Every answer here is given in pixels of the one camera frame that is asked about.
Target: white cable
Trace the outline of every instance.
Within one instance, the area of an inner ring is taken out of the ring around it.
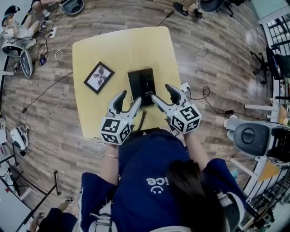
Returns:
[[[55,53],[55,59],[57,61],[59,61],[59,60],[61,60],[63,58],[63,52],[61,50],[64,49],[64,48],[66,48],[67,46],[73,46],[73,45],[72,44],[68,44],[68,45],[64,46],[63,48],[61,48],[61,49],[56,49],[55,48],[55,49],[48,50],[48,52],[53,51],[53,50],[57,50],[57,52]],[[61,55],[62,55],[60,59],[57,59],[57,57],[56,57],[56,55],[57,55],[58,52],[60,52]]]

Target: framed photo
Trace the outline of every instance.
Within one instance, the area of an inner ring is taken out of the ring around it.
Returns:
[[[114,73],[108,66],[99,62],[88,75],[84,84],[98,94]]]

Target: cable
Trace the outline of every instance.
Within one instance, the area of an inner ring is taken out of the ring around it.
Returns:
[[[166,19],[168,19],[174,12],[175,12],[176,9],[170,11],[166,17],[157,25],[157,27],[159,27]]]
[[[14,44],[18,40],[28,41],[28,40],[32,40],[32,38],[33,38],[33,36],[30,36],[30,37],[26,36],[23,38],[11,37],[11,38],[9,38],[9,40],[7,42],[9,42],[11,39],[15,39],[15,41],[11,42],[12,44]]]
[[[52,21],[46,21],[46,20],[42,20],[42,22],[51,23],[51,24],[53,24],[53,25],[54,25],[54,27],[56,27],[55,23],[54,23],[54,22],[52,22]]]
[[[63,17],[63,15],[59,15],[58,17],[56,17],[55,19],[51,18],[53,22],[57,22],[59,21],[61,18]]]
[[[212,108],[212,110],[216,112],[216,114],[224,114],[224,115],[240,114],[240,115],[244,115],[244,116],[249,117],[249,118],[254,118],[254,119],[259,120],[259,121],[264,121],[266,123],[274,123],[274,124],[279,124],[279,125],[282,125],[283,126],[283,124],[278,123],[278,122],[267,121],[266,119],[256,118],[256,117],[249,116],[249,115],[246,115],[246,114],[243,114],[243,113],[238,113],[238,112],[235,112],[234,110],[227,110],[227,111],[224,111],[224,112],[217,112],[212,107],[212,105],[209,104],[208,100],[206,99],[209,96],[209,94],[210,94],[210,88],[208,86],[203,87],[203,97],[202,98],[192,98],[191,97],[191,90],[190,90],[190,88],[188,87],[187,89],[189,90],[189,93],[190,93],[190,97],[187,97],[187,98],[189,98],[190,100],[202,100],[202,99],[204,99],[207,102],[207,104]]]
[[[63,58],[63,52],[62,52],[61,50],[64,49],[64,48],[66,48],[67,46],[73,46],[73,45],[68,44],[68,45],[64,46],[63,48],[61,48],[61,49],[54,48],[54,49],[48,50],[48,52],[53,51],[53,50],[57,50],[57,52],[55,53],[55,59],[56,59],[57,61],[60,61],[60,60]],[[61,56],[60,59],[57,59],[56,55],[57,55],[57,53],[59,53],[59,52],[61,53],[62,56]]]
[[[94,137],[92,140],[93,140],[95,143],[102,143],[102,144],[108,146],[108,144],[104,143],[102,140],[100,140],[100,139],[97,138],[97,137]]]
[[[132,131],[132,134],[139,132],[141,130],[141,127],[143,126],[143,122],[145,120],[145,115],[147,113],[147,110],[143,109],[142,107],[140,107],[140,110],[142,111],[142,117],[141,117],[141,120],[140,120],[140,123],[139,123],[137,130]]]
[[[22,123],[21,123],[20,115],[24,114],[27,111],[28,107],[31,106],[33,103],[35,103],[48,89],[50,89],[52,86],[54,86],[56,83],[58,83],[59,81],[63,80],[64,78],[66,78],[70,74],[72,74],[72,72],[70,72],[69,74],[65,75],[64,77],[62,77],[59,80],[57,80],[56,82],[54,82],[52,85],[50,85],[48,88],[46,88],[45,91],[42,94],[40,94],[30,104],[28,104],[28,106],[26,106],[25,108],[22,109],[22,111],[19,113],[19,121],[20,121],[21,125],[22,125]]]

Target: chair base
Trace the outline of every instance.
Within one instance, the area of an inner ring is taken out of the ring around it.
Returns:
[[[251,51],[251,55],[254,55],[254,57],[259,61],[259,63],[261,64],[261,67],[256,70],[256,71],[253,71],[254,75],[256,76],[259,72],[263,71],[264,73],[264,80],[261,80],[260,83],[261,84],[267,84],[267,72],[269,71],[269,64],[268,62],[265,62],[264,60],[264,57],[263,57],[263,54],[262,53],[259,53],[260,57],[258,57],[256,55],[256,53],[254,53],[253,51]]]
[[[233,17],[233,16],[234,16],[234,12],[233,12],[232,9],[231,9],[231,7],[232,7],[231,2],[229,2],[229,1],[225,1],[223,4],[224,4],[225,7],[226,7],[230,12],[231,12],[230,17]]]

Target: hand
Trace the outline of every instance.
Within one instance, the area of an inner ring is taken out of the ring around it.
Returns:
[[[44,213],[43,213],[43,212],[39,212],[39,213],[37,214],[37,217],[38,217],[39,219],[42,219],[42,218],[44,217]]]

